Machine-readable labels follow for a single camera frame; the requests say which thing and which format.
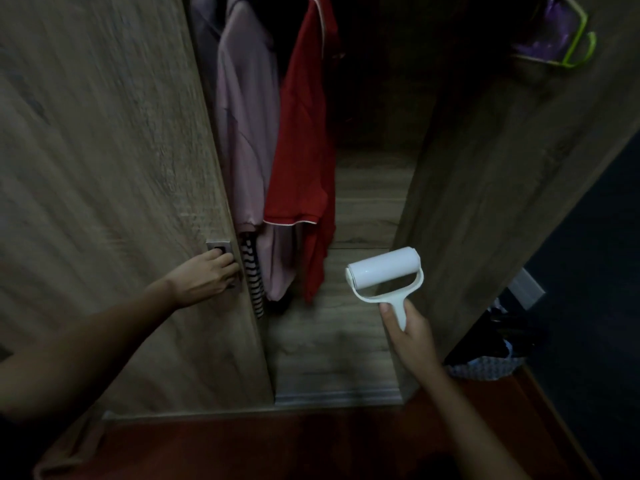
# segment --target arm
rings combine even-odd
[[[380,305],[385,327],[404,366],[420,382],[447,425],[460,473],[468,480],[528,479],[467,398],[446,375],[436,356],[431,329],[409,300],[404,301],[406,331],[393,309]]]
[[[0,363],[0,413],[61,433],[109,386],[133,352],[178,308],[222,292],[238,272],[233,255],[208,251],[142,294],[91,315],[59,337]]]

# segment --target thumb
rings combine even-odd
[[[385,328],[389,333],[391,341],[396,344],[404,338],[404,332],[400,330],[398,325],[398,319],[394,313],[393,306],[388,303],[380,303],[380,315],[382,316],[382,322],[385,324]]]

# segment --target green hanger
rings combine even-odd
[[[566,51],[566,54],[564,55],[564,58],[562,59],[562,61],[560,62],[548,61],[544,59],[539,59],[537,57],[530,57],[528,55],[521,55],[521,54],[514,54],[513,55],[514,57],[517,57],[519,59],[524,59],[526,61],[540,62],[543,64],[549,64],[552,66],[564,67],[567,69],[573,69],[574,67],[577,67],[580,64],[584,64],[591,58],[591,56],[593,55],[596,49],[596,33],[595,32],[587,33],[587,39],[589,40],[589,47],[587,49],[586,55],[582,58],[582,60],[576,63],[570,62],[571,56],[575,52],[576,47],[578,47],[578,42],[580,42],[580,39],[582,37],[582,34],[584,33],[584,30],[587,28],[587,22],[589,21],[589,16],[582,9],[582,7],[578,4],[577,1],[575,0],[564,0],[564,1],[566,1],[569,4],[569,6],[573,8],[576,11],[576,13],[580,16],[580,27],[576,31],[575,37],[573,37],[573,41],[571,42],[569,49]]]

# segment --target white lint roller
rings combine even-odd
[[[420,288],[424,281],[424,274],[420,267],[420,256],[413,248],[402,248],[387,254],[380,254],[368,259],[363,259],[348,265],[344,273],[347,282],[355,295],[367,303],[390,303],[394,307],[398,325],[404,331],[406,327],[406,314],[404,313],[404,298]],[[415,280],[409,286],[396,291],[377,296],[363,296],[358,290],[373,285],[379,285],[385,281],[395,280],[400,276],[416,273]]]

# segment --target wardrobe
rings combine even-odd
[[[504,57],[530,1],[334,7],[343,117],[320,291],[308,305],[296,281],[257,319],[243,279],[176,313],[100,399],[112,417],[408,400],[416,384],[344,267],[416,248],[425,281],[411,298],[444,358],[640,127],[640,0],[579,0],[598,46],[571,70]],[[208,241],[240,256],[187,5],[0,2],[7,352]]]

